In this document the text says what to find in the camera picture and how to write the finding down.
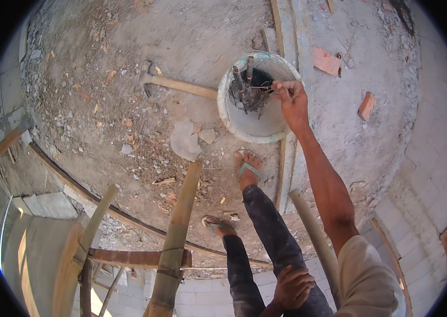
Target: hammer head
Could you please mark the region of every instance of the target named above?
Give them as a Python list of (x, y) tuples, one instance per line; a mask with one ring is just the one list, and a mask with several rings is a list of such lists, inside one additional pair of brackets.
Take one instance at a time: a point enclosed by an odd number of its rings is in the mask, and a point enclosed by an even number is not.
[(141, 64), (141, 72), (139, 73), (139, 86), (143, 92), (146, 93), (148, 97), (150, 97), (148, 91), (146, 90), (145, 84), (151, 83), (152, 75), (150, 74), (150, 67), (151, 67), (152, 61), (151, 60), (144, 60)]

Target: foot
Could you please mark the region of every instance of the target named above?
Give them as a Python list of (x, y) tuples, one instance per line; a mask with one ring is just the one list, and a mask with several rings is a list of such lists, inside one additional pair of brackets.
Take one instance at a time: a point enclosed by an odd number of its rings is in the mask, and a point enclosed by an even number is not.
[[(208, 231), (211, 232), (211, 230), (209, 229), (209, 223), (212, 224), (221, 224), (222, 221), (214, 218), (214, 217), (207, 217), (206, 219), (203, 220), (204, 221), (204, 226), (206, 227), (206, 229)], [(213, 231), (216, 233), (217, 236), (219, 236), (220, 238), (223, 238), (226, 235), (238, 235), (238, 233), (229, 227), (217, 227), (217, 226), (213, 226)]]
[[(253, 155), (248, 151), (243, 153), (243, 156), (239, 152), (234, 152), (234, 166), (236, 168), (236, 173), (239, 172), (241, 165), (243, 162), (246, 162), (256, 168), (259, 172), (262, 172), (262, 161), (258, 158), (257, 155)], [(241, 174), (241, 178), (239, 179), (239, 185), (241, 186), (241, 191), (246, 188), (248, 185), (258, 185), (260, 178), (257, 174), (245, 168), (243, 174)]]

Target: dark pants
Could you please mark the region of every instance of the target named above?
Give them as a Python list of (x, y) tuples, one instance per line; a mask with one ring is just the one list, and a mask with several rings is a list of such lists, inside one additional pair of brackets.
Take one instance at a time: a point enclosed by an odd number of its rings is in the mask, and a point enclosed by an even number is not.
[[(273, 202), (256, 185), (243, 190), (243, 202), (257, 234), (273, 262), (276, 276), (289, 264), (292, 271), (306, 268), (301, 248), (287, 229)], [(227, 250), (227, 269), (236, 317), (259, 316), (265, 309), (258, 287), (253, 281), (250, 263), (243, 242), (238, 236), (223, 237)], [(332, 316), (332, 310), (318, 286), (310, 290), (308, 299), (289, 316)]]

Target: leg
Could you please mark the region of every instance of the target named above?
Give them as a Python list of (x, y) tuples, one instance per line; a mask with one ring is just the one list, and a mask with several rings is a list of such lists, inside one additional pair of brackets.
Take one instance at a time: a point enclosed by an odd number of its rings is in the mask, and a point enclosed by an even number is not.
[[(258, 157), (247, 151), (243, 156), (236, 152), (234, 160), (236, 170), (240, 169), (243, 162), (259, 171), (262, 168), (262, 162)], [(257, 187), (258, 181), (259, 178), (255, 173), (245, 169), (241, 175), (240, 185), (246, 211), (273, 262), (274, 274), (278, 276), (287, 265), (292, 265), (293, 270), (306, 268), (301, 248), (288, 231), (273, 202)], [(315, 286), (310, 290), (310, 295), (303, 305), (296, 310), (286, 311), (285, 316), (332, 316), (332, 310), (320, 288)]]
[(265, 306), (257, 284), (253, 281), (243, 241), (232, 228), (220, 226), (222, 223), (214, 217), (203, 218), (203, 223), (222, 239), (227, 251), (227, 275), (235, 317), (258, 317)]

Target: wooden hammer handle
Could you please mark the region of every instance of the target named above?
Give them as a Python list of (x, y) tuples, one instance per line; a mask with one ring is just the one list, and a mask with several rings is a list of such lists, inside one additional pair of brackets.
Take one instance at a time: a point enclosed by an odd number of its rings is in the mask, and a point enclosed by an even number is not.
[(217, 95), (216, 89), (185, 82), (183, 80), (177, 80), (160, 76), (152, 76), (151, 83), (216, 100)]

